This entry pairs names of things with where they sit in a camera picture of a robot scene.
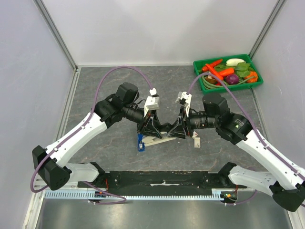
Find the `blue object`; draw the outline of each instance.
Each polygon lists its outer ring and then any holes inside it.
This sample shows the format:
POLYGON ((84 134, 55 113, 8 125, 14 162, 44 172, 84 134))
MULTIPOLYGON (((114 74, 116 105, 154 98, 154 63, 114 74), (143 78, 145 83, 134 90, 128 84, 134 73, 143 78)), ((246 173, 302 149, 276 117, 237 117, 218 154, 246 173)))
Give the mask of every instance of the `blue object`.
POLYGON ((145 144, 142 142, 144 135, 138 134, 138 151, 145 151, 145 144))

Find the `marble surface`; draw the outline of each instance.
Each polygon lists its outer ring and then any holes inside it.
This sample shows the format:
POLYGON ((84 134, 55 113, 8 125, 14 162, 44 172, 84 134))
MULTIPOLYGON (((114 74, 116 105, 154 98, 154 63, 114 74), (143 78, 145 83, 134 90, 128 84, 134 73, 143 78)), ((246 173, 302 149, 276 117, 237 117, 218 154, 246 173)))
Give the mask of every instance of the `marble surface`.
MULTIPOLYGON (((82 68, 74 95, 66 132, 76 126, 90 111, 94 94, 100 79, 109 67, 82 68)), ((149 66, 140 67, 157 89, 162 100, 157 112, 161 123, 173 123, 179 113, 179 104, 175 99, 179 91, 186 91, 195 74, 192 66, 149 66)), ((139 99, 149 95, 145 80, 133 70, 122 69, 113 72, 104 81, 99 100, 115 93, 123 82, 138 86, 139 99)), ((261 129, 251 90, 234 92, 234 95, 261 129)), ((199 83, 192 90, 191 108, 203 110, 203 93, 199 83)), ((232 112, 241 114, 236 103, 227 94, 232 112)), ((123 119, 110 129, 96 136, 85 145, 71 160, 72 163, 97 162, 104 170, 206 170, 218 171, 227 162, 242 167, 265 170, 254 158, 243 150, 221 139, 214 129, 198 130, 201 148, 194 148, 193 139, 175 139, 169 142, 146 147, 144 152, 137 150, 136 124, 123 119)))

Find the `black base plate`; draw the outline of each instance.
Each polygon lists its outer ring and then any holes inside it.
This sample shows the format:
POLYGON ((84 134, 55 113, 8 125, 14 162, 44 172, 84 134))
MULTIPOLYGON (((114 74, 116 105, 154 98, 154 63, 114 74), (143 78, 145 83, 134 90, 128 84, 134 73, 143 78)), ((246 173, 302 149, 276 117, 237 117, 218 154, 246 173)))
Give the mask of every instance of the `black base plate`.
MULTIPOLYGON (((229 179, 203 171, 111 171, 100 174, 93 185, 121 196, 197 196, 211 195, 212 188, 236 188, 229 179), (179 184, 152 186, 151 184, 179 184)), ((79 182, 78 187, 88 187, 79 182)))

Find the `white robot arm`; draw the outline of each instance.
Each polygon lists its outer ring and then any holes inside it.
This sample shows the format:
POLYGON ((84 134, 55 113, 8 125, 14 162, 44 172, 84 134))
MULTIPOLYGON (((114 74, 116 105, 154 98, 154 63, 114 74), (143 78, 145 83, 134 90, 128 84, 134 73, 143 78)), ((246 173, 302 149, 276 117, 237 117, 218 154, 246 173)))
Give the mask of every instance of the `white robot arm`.
POLYGON ((146 135, 159 137, 155 128, 156 113, 159 108, 159 96, 156 90, 150 90, 151 96, 146 100, 144 109, 138 108, 134 101, 139 97, 138 88, 130 83, 119 86, 116 94, 98 102, 93 112, 76 125, 71 131, 46 148, 37 146, 33 149, 35 169, 42 160, 49 157, 38 173, 51 190, 57 190, 67 182, 94 181, 104 171, 94 162, 88 164, 72 164, 68 161, 86 143, 96 135, 107 130, 123 117, 138 123, 138 129, 146 135))
POLYGON ((250 154, 271 175, 248 170, 233 163, 226 164, 219 173, 233 184, 264 192, 272 196, 283 208, 296 211, 305 200, 305 169, 280 153, 257 129, 253 129, 244 116, 231 113, 227 101, 220 94, 208 94, 203 97, 204 112, 192 113, 190 102, 186 103, 187 99, 190 99, 187 93, 182 93, 177 99, 185 107, 186 114, 182 118, 184 123, 181 124, 185 133, 190 133, 191 136, 194 129, 215 127, 221 138, 250 154))

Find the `green tray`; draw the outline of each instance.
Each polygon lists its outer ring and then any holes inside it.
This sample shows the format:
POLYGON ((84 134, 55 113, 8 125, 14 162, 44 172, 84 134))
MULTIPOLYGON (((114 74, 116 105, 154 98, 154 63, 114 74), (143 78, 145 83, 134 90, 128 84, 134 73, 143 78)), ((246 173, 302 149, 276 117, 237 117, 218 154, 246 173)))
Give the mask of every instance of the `green tray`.
MULTIPOLYGON (((231 58, 238 58, 238 59, 243 59, 244 61, 246 61, 246 63, 250 63, 250 67, 252 67, 258 75, 258 80, 255 83, 244 83, 244 84, 240 84, 240 85, 230 85, 228 86, 228 88, 231 91, 237 91, 237 90, 242 90, 242 89, 248 89, 248 88, 253 88, 253 87, 257 87, 258 85, 262 84, 264 81, 260 75, 260 73, 257 71, 256 67, 254 66, 254 64, 252 63, 250 57, 247 54, 240 54, 240 55, 234 55, 234 56, 225 56, 225 57, 220 57, 220 58, 213 58, 213 59, 208 59, 208 60, 201 60, 201 61, 194 61, 193 65, 195 68, 195 73, 198 76, 199 75, 199 70, 202 69, 202 67, 206 64, 206 63, 212 63, 214 61, 217 61, 219 59, 223 59, 223 62, 226 62, 227 60, 231 59, 231 58)), ((226 92, 225 88, 214 88, 214 89, 207 89, 205 88, 202 79, 199 79, 203 94, 207 94, 207 93, 211 93, 211 92, 226 92)))

